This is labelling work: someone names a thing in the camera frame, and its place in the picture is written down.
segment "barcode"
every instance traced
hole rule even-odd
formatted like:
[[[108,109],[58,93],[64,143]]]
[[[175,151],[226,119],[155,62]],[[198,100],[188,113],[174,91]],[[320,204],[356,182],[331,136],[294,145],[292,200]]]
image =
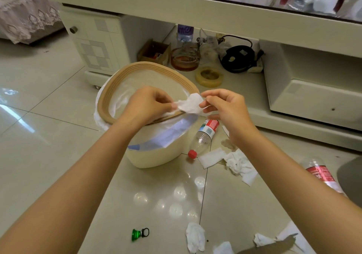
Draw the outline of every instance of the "barcode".
[[[212,131],[213,131],[213,130],[212,130],[211,128],[207,128],[207,129],[206,129],[206,134],[212,134]]]

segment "yellow tape roll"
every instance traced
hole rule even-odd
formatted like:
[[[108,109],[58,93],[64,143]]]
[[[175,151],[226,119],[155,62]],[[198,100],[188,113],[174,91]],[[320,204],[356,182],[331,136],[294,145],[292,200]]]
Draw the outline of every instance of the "yellow tape roll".
[[[215,88],[221,85],[224,75],[213,67],[200,67],[195,73],[196,81],[208,88]]]

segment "green bottle cap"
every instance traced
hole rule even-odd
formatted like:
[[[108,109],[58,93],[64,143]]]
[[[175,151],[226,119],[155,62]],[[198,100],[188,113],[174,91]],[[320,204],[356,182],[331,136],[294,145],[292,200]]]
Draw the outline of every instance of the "green bottle cap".
[[[135,240],[137,240],[139,237],[148,237],[148,235],[150,234],[150,230],[148,228],[144,228],[141,231],[139,230],[132,230],[132,241],[134,242]]]

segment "drawer knob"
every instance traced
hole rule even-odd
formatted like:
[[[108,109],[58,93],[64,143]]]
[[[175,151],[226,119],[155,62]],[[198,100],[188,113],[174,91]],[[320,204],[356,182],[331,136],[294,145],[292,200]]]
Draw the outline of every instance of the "drawer knob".
[[[72,26],[71,28],[69,28],[69,31],[73,34],[75,34],[78,31],[78,28],[75,26]]]

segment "person's left hand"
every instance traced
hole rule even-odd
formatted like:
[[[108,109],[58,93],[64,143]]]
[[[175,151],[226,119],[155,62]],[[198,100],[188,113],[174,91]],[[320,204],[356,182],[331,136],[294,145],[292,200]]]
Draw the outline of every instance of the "person's left hand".
[[[177,109],[173,99],[163,90],[145,86],[138,89],[128,101],[122,116],[139,122],[142,127]]]

